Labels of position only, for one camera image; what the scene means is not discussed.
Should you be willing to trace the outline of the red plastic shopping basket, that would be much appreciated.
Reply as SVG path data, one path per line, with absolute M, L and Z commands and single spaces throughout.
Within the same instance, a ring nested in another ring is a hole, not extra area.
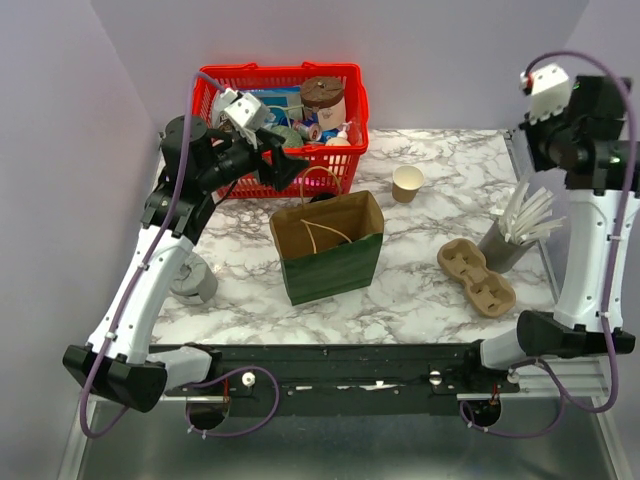
M 330 170 L 340 181 L 342 191 L 351 189 L 360 157 L 369 146 L 367 122 L 369 105 L 362 81 L 361 69 L 354 63 L 304 62 L 299 66 L 259 66 L 255 63 L 238 65 L 206 65 L 200 71 L 219 83 L 235 90 L 273 89 L 299 86 L 316 76 L 332 76 L 340 79 L 345 90 L 347 120 L 351 123 L 348 146 L 309 146 L 288 149 L 287 154 L 306 159 L 315 168 L 305 178 L 298 177 L 281 192 L 263 186 L 251 174 L 242 177 L 234 188 L 232 199 L 244 198 L 294 198 L 299 195 L 301 184 L 305 193 L 314 196 L 322 192 L 337 191 L 335 179 L 322 166 Z

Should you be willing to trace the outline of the green kraft paper bag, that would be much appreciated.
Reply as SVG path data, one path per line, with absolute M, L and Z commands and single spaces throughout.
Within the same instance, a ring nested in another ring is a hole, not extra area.
M 316 170 L 330 174 L 335 196 L 280 209 L 269 222 L 292 305 L 369 286 L 383 243 L 384 216 L 372 193 L 345 193 L 328 168 L 304 171 L 299 197 L 305 197 L 306 177 Z

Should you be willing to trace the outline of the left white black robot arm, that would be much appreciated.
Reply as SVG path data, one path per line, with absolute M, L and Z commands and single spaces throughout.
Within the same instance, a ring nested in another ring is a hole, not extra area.
M 163 176 L 145 202 L 138 242 L 112 304 L 82 346 L 71 345 L 63 365 L 90 395 L 140 412 L 168 390 L 190 385 L 214 393 L 222 380 L 210 347 L 149 352 L 159 310 L 180 268 L 216 209 L 214 191 L 252 174 L 277 191 L 308 168 L 283 149 L 283 138 L 263 128 L 248 140 L 209 127 L 199 116 L 179 116 L 165 127 Z

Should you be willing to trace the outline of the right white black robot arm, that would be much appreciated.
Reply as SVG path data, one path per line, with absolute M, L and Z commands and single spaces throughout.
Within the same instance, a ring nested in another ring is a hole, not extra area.
M 530 108 L 520 129 L 537 170 L 565 171 L 570 239 L 564 282 L 551 312 L 524 311 L 516 327 L 480 344 L 460 379 L 480 392 L 496 369 L 525 359 L 633 352 L 623 329 L 620 293 L 628 237 L 639 211 L 639 143 L 621 139 L 632 124 L 632 82 L 604 76 L 571 80 L 558 66 L 522 76 Z

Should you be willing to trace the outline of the grey cylinder under left arm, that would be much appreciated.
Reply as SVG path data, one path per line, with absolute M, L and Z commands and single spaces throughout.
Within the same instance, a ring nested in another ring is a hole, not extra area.
M 218 281 L 207 262 L 191 253 L 174 276 L 169 292 L 184 305 L 201 305 L 209 302 L 217 289 Z

